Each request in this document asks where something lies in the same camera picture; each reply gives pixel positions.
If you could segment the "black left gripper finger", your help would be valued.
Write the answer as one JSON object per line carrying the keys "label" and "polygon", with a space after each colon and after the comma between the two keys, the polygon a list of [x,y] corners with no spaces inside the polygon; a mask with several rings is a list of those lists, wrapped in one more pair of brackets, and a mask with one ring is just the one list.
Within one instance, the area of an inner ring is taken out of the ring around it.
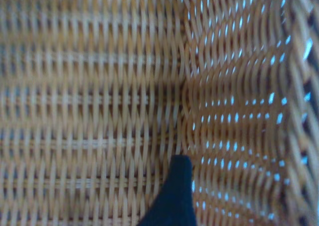
{"label": "black left gripper finger", "polygon": [[185,155],[171,158],[167,178],[140,226],[195,226],[192,204],[192,164]]}

